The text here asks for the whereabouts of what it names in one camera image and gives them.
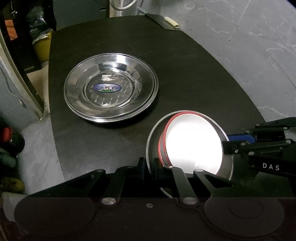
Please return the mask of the deep steel bowl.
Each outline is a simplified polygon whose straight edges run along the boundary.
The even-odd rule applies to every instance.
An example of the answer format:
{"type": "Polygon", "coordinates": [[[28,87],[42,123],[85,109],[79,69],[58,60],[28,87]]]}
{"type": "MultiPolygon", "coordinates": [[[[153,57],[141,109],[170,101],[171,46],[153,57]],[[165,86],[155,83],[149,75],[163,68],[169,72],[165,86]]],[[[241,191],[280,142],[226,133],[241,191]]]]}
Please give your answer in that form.
{"type": "MultiPolygon", "coordinates": [[[[146,161],[147,161],[147,167],[149,169],[149,172],[152,174],[154,180],[154,159],[159,158],[158,156],[158,142],[159,137],[162,134],[164,127],[170,117],[173,116],[174,113],[177,113],[177,111],[172,112],[161,118],[152,128],[146,145],[146,161]]],[[[221,142],[228,141],[228,137],[224,130],[215,122],[213,119],[205,115],[205,118],[210,121],[210,123],[214,126],[215,130],[218,132],[219,137],[221,138],[221,142]]],[[[187,179],[192,178],[193,174],[185,173],[187,179]]],[[[233,175],[233,156],[232,155],[226,155],[223,153],[223,159],[222,159],[222,165],[218,171],[217,175],[219,177],[222,177],[224,179],[230,180],[233,175]]]]}

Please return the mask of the white ceramic bowl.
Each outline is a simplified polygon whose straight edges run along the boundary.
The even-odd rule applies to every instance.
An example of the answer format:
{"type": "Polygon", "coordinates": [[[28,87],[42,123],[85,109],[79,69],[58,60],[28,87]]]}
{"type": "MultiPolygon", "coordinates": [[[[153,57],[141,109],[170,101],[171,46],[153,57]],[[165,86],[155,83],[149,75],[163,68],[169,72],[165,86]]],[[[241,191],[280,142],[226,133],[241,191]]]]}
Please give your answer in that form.
{"type": "Polygon", "coordinates": [[[202,169],[217,174],[223,159],[221,138],[206,118],[183,114],[169,125],[166,151],[174,167],[192,174],[202,169]]]}
{"type": "Polygon", "coordinates": [[[200,116],[201,118],[205,118],[205,115],[203,115],[197,111],[192,111],[192,110],[177,111],[177,113],[174,113],[173,116],[170,117],[170,119],[168,120],[168,122],[166,123],[166,125],[164,127],[162,134],[159,137],[159,142],[158,142],[158,156],[161,161],[161,164],[164,167],[173,166],[173,164],[171,163],[170,158],[168,156],[167,149],[166,149],[166,135],[167,135],[169,125],[171,124],[171,122],[175,118],[177,118],[178,116],[183,115],[183,114],[194,114],[194,115],[200,116]]]}

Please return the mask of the red capped dark jar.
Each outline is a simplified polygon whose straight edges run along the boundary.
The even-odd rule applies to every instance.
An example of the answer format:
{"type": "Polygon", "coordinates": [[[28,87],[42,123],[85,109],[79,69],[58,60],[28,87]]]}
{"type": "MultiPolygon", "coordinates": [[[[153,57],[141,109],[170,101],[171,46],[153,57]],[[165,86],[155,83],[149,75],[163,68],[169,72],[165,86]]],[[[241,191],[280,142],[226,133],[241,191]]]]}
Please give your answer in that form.
{"type": "Polygon", "coordinates": [[[11,126],[3,129],[1,134],[1,148],[8,152],[11,156],[17,157],[25,147],[23,136],[15,131],[11,126]]]}

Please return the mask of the black cleaver knife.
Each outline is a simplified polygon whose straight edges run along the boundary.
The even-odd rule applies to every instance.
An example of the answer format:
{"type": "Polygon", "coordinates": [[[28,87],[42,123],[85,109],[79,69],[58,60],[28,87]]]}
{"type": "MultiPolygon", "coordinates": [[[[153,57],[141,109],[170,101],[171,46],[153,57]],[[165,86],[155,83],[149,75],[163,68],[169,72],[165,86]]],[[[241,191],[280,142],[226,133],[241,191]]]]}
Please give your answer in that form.
{"type": "Polygon", "coordinates": [[[162,28],[166,29],[166,30],[174,30],[174,31],[180,31],[180,27],[179,24],[174,21],[172,18],[169,18],[167,16],[161,16],[161,15],[157,15],[157,14],[151,14],[148,11],[144,10],[141,7],[136,8],[136,10],[139,13],[144,14],[145,16],[147,16],[148,18],[152,19],[153,21],[155,21],[157,24],[159,24],[162,28]]]}

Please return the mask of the yellow bucket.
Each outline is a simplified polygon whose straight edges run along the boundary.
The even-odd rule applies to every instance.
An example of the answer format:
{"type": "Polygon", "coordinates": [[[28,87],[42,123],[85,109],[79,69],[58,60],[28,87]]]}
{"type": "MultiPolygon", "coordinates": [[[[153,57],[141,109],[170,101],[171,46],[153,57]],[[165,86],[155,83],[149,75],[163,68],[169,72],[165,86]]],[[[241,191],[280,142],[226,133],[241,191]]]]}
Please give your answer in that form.
{"type": "Polygon", "coordinates": [[[49,60],[50,45],[53,32],[54,31],[52,29],[48,29],[44,33],[41,33],[41,35],[39,35],[32,42],[37,57],[41,62],[49,60]]]}

